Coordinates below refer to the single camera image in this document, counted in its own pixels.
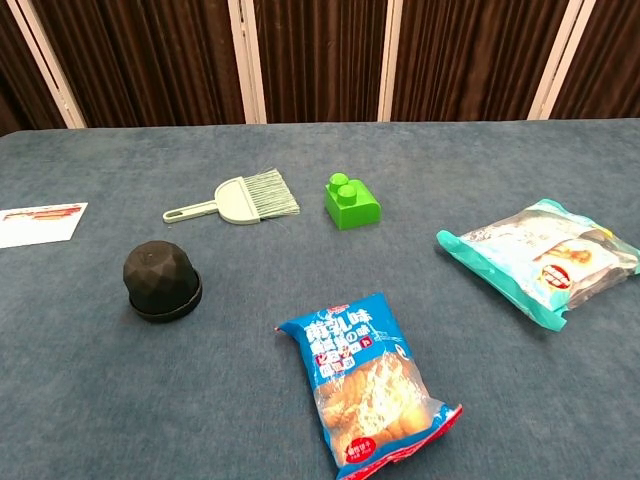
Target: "plastic wrapper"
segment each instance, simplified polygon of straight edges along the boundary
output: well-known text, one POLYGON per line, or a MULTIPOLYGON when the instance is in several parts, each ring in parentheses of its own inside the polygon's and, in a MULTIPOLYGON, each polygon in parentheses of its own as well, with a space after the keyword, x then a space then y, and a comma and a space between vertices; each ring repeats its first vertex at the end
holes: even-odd
POLYGON ((555 331, 564 327, 565 311, 640 273, 640 251, 548 199, 461 237, 441 231, 437 238, 531 319, 555 331))
POLYGON ((338 479, 361 480, 412 455, 462 413, 430 397, 382 294, 279 330, 300 345, 338 479))

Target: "paper card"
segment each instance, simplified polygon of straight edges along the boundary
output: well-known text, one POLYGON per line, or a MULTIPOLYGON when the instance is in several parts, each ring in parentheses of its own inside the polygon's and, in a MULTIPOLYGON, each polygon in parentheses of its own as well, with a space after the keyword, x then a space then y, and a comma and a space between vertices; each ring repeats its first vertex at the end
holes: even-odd
POLYGON ((70 240, 86 203, 0 210, 0 248, 70 240))

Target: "snack bag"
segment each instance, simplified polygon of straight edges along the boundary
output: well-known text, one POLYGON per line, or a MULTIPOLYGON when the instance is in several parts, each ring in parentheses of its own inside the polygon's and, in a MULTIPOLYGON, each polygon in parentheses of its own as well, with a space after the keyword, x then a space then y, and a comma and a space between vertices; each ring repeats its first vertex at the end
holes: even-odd
POLYGON ((462 413, 429 396, 381 293, 278 329, 300 344, 338 479, 368 478, 412 455, 462 413))
POLYGON ((438 242, 538 324, 560 331, 562 314, 640 273, 640 251, 593 220, 544 199, 461 237, 438 242))

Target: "green toy brick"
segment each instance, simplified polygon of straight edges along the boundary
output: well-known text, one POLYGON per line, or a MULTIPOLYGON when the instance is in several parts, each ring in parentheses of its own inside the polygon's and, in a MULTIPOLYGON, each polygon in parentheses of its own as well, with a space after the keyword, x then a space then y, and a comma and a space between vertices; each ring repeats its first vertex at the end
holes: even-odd
POLYGON ((324 206, 339 230, 380 221, 380 204, 362 181, 334 173, 325 186, 324 206))

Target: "black plastic cap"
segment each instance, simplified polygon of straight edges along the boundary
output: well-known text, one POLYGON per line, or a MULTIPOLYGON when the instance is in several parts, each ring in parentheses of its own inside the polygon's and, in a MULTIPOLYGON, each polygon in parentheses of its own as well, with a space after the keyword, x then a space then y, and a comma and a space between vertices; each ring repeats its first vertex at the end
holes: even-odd
POLYGON ((169 242, 151 241, 133 249, 123 279, 133 309, 153 323, 184 317, 202 298, 200 275, 187 254, 169 242))

